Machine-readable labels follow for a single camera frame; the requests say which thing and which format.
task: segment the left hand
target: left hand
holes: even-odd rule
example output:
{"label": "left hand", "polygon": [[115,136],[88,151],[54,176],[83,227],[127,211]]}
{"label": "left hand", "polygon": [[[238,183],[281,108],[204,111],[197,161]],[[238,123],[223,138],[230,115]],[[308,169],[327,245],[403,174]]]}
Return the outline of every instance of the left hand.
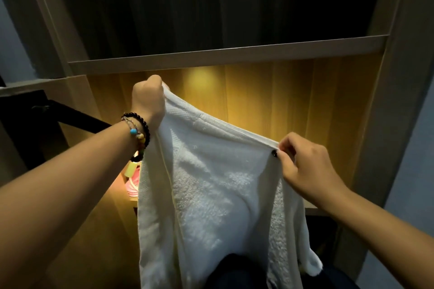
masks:
{"label": "left hand", "polygon": [[160,76],[153,75],[133,87],[131,112],[141,116],[151,132],[158,129],[166,112],[162,83]]}

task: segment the terry cloth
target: terry cloth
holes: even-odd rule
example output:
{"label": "terry cloth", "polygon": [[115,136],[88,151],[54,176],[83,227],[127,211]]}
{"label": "terry cloth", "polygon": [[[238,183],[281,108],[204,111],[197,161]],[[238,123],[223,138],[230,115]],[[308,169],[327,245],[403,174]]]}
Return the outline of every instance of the terry cloth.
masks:
{"label": "terry cloth", "polygon": [[271,155],[277,142],[218,120],[165,89],[166,115],[145,150],[138,193],[142,288],[202,288],[228,254],[278,288],[317,275],[302,198]]}

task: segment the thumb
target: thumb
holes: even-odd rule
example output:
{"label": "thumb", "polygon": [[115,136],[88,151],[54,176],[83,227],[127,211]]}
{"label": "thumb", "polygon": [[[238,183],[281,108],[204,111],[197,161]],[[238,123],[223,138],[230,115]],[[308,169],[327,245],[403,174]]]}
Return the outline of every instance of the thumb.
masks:
{"label": "thumb", "polygon": [[297,175],[298,168],[294,165],[290,156],[281,150],[276,150],[277,157],[282,163],[282,172],[283,177],[288,183],[292,183],[294,181],[295,176]]}

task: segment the dark curtain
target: dark curtain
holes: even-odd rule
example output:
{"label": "dark curtain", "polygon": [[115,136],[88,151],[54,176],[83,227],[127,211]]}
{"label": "dark curtain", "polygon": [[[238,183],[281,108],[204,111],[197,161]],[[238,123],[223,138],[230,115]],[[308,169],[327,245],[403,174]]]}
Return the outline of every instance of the dark curtain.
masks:
{"label": "dark curtain", "polygon": [[376,0],[65,0],[91,59],[364,36]]}

